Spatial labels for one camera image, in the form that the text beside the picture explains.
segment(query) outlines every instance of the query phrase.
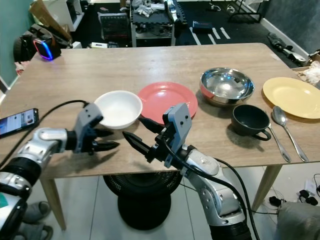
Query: red plate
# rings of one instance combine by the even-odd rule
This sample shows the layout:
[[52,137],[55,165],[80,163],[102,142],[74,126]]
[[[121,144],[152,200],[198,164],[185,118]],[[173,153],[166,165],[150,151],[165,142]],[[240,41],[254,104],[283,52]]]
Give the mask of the red plate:
[[187,87],[169,81],[155,82],[138,93],[142,101],[142,113],[145,118],[164,124],[162,115],[177,104],[186,103],[193,118],[198,108],[194,93]]

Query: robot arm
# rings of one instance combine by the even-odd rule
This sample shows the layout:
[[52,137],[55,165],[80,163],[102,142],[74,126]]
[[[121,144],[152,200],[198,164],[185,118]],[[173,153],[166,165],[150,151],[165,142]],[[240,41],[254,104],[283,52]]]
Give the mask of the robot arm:
[[119,143],[100,143],[97,137],[111,135],[106,129],[93,129],[103,119],[95,104],[87,105],[78,115],[73,131],[64,128],[40,128],[0,170],[0,240],[15,236],[27,209],[32,187],[55,153],[72,150],[93,154],[116,148]]
[[[199,194],[212,239],[251,240],[246,215],[234,192],[229,187],[208,180],[196,171],[190,170],[196,169],[231,185],[214,158],[204,155],[191,145],[184,145],[192,124],[187,105],[181,103],[165,112],[164,127],[148,118],[140,118],[140,121],[147,129],[158,134],[155,137],[156,144],[149,147],[130,132],[123,132],[125,139],[134,149],[142,153],[149,163],[155,158],[164,161],[167,168],[174,166],[189,179]],[[183,161],[183,164],[169,154],[168,147]]]
[[178,20],[177,9],[172,0],[161,0],[169,18],[175,23]]

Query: wooden table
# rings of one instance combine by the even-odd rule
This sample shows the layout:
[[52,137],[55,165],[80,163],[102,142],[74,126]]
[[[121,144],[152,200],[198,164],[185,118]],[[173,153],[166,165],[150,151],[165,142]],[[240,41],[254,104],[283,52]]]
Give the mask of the wooden table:
[[[247,74],[255,83],[255,92],[248,100],[268,114],[272,104],[262,93],[265,81],[273,77],[297,76],[264,44],[219,44],[174,47],[66,49],[54,61],[45,62],[35,55],[15,86],[8,93],[1,115],[8,116],[27,109],[38,108],[40,116],[52,107],[69,100],[93,102],[98,96],[113,90],[137,94],[148,84],[169,81],[190,88],[198,99],[198,110],[192,121],[187,144],[201,152],[227,161],[234,167],[267,166],[258,188],[252,209],[257,210],[274,183],[282,158],[274,139],[259,141],[242,137],[230,128],[231,109],[207,104],[199,92],[201,74],[213,67],[229,67]],[[82,104],[73,103],[51,114],[41,127],[71,130]],[[310,162],[320,161],[320,122],[289,115],[288,128],[306,153]],[[294,146],[279,125],[273,128],[292,158],[301,164]],[[139,122],[127,131],[140,136],[152,145],[155,135]],[[9,152],[22,133],[1,139],[0,159]],[[113,151],[94,156],[71,152],[55,154],[41,176],[41,183],[58,223],[66,229],[55,184],[55,178],[99,176],[111,174],[168,171],[159,161],[147,163],[122,137],[121,131],[108,137],[120,143]]]

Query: silver spoon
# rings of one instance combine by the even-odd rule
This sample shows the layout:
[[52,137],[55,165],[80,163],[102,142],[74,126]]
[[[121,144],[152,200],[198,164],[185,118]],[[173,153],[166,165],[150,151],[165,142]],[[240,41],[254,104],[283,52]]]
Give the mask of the silver spoon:
[[301,160],[304,162],[309,162],[309,159],[307,158],[306,154],[304,153],[304,151],[302,151],[301,147],[298,145],[298,143],[296,142],[294,137],[289,132],[289,130],[287,128],[287,121],[288,121],[287,116],[286,116],[285,112],[279,106],[273,107],[272,118],[277,124],[281,125],[284,128],[284,130],[288,134],[289,138],[291,139],[291,142],[293,143],[293,146],[294,146],[296,152],[298,153],[299,157],[301,158]]
[[284,148],[284,146],[282,146],[282,144],[279,142],[278,138],[276,137],[276,133],[274,132],[274,130],[271,128],[271,122],[268,125],[268,128],[270,129],[270,132],[272,133],[276,144],[278,144],[280,153],[282,155],[282,157],[284,158],[284,160],[286,160],[288,163],[291,163],[291,158],[289,153],[286,151],[286,149]]

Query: white stripe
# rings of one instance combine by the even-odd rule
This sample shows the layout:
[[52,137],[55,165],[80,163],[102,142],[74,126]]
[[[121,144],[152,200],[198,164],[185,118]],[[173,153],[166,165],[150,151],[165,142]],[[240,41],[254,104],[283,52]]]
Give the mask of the white stripe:
[[212,44],[215,45],[216,42],[215,42],[215,40],[214,40],[214,37],[213,37],[210,33],[208,33],[208,37],[210,38]]
[[212,28],[212,31],[216,39],[221,39],[215,27]]
[[192,36],[193,36],[196,44],[197,44],[197,45],[201,45],[201,42],[199,41],[197,35],[192,31],[192,27],[189,27],[189,29],[190,29],[190,31],[191,31],[191,33],[192,33]]
[[2,101],[5,99],[6,95],[3,94],[2,92],[0,92],[0,105],[2,103]]
[[228,33],[226,32],[226,30],[223,27],[220,27],[220,30],[226,39],[231,39],[231,37],[229,37]]

